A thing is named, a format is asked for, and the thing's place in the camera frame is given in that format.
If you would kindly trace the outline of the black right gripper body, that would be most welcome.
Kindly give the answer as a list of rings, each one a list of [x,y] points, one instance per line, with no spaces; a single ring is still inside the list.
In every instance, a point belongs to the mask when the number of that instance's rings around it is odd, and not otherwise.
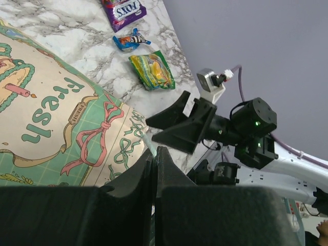
[[[183,141],[198,144],[202,140],[214,140],[225,144],[236,142],[236,130],[228,118],[216,114],[217,107],[204,99],[195,99],[186,125]]]

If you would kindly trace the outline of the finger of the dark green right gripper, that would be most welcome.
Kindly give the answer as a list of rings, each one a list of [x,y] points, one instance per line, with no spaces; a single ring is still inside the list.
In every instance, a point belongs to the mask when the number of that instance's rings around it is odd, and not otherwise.
[[[193,154],[202,137],[202,124],[187,120],[152,136],[156,143]]]
[[[191,93],[183,91],[181,96],[168,108],[146,119],[146,124],[153,128],[170,128],[179,124],[195,125],[183,111]]]

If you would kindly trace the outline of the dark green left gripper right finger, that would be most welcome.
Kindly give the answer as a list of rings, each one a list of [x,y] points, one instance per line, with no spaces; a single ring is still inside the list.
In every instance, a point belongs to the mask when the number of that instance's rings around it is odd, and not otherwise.
[[[198,186],[158,147],[156,245],[300,245],[276,192]]]

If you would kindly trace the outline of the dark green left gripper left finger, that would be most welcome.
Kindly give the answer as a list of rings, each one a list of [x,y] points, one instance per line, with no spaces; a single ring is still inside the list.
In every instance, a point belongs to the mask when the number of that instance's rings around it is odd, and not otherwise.
[[[152,157],[100,188],[2,187],[1,245],[148,245]]]

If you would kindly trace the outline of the yellow green snack bag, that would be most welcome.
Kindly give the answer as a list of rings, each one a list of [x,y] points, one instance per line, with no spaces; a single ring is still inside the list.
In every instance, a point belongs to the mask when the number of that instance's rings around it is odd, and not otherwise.
[[[147,55],[131,55],[129,62],[146,90],[176,88],[170,67],[160,50]]]

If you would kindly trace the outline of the blue M&M's candy packet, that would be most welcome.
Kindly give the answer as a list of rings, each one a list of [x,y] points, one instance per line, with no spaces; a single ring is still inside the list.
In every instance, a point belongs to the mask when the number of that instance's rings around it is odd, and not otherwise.
[[[151,44],[151,41],[147,40],[137,28],[133,29],[131,35],[124,37],[113,36],[113,41],[118,49],[124,52],[131,52],[137,49],[141,44]]]

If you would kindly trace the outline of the green illustrated paper bag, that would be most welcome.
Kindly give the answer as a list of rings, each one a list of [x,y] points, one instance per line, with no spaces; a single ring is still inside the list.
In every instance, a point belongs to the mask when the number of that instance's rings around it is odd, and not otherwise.
[[[143,115],[1,23],[1,186],[102,186],[146,149]]]

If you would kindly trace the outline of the purple Fox's candy bag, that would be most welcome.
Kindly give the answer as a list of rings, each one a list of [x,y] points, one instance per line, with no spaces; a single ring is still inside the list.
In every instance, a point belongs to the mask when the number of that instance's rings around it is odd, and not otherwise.
[[[101,3],[115,33],[147,14],[145,6],[138,0],[104,0]]]

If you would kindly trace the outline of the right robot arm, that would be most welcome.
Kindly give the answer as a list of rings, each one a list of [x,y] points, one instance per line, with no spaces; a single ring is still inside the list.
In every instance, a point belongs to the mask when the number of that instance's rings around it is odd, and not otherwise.
[[[266,187],[327,214],[327,162],[279,144],[272,134],[277,115],[264,100],[241,102],[225,118],[204,98],[195,99],[191,113],[185,115],[189,96],[184,91],[146,124],[159,130],[152,136],[154,142],[187,154],[206,140],[234,148],[234,160],[216,158],[213,171],[192,171],[196,184]]]

